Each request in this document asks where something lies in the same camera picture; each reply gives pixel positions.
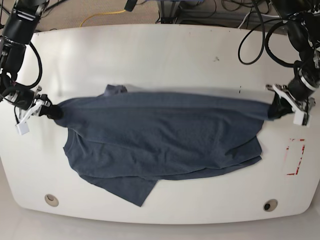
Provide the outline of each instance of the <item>white table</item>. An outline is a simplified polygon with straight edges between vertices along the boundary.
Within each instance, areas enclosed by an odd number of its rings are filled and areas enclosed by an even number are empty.
[[[37,33],[32,42],[43,64],[42,93],[54,103],[99,95],[107,84],[123,84],[129,91],[167,90],[271,103],[273,94],[265,84],[287,84],[293,71],[266,54],[254,65],[239,63],[237,50],[246,33],[209,26],[114,25]],[[254,32],[243,46],[243,59],[254,59],[260,44],[261,33]],[[272,36],[270,46],[288,62],[298,59],[286,36]],[[18,81],[33,82],[37,66],[27,49]],[[320,99],[319,92],[314,96]],[[312,110],[310,128],[293,125],[292,115],[266,122],[258,135],[263,159],[257,164],[218,177],[161,180],[142,207],[85,182],[70,168],[63,151],[65,128],[46,117],[31,117],[30,133],[19,136],[13,106],[1,103],[0,113],[1,160],[14,199],[27,209],[126,223],[251,221],[304,212],[320,179],[320,106]],[[297,169],[303,145],[299,172],[288,175]],[[47,205],[46,194],[56,196],[59,206]],[[263,205],[270,199],[278,200],[278,207],[265,212]]]

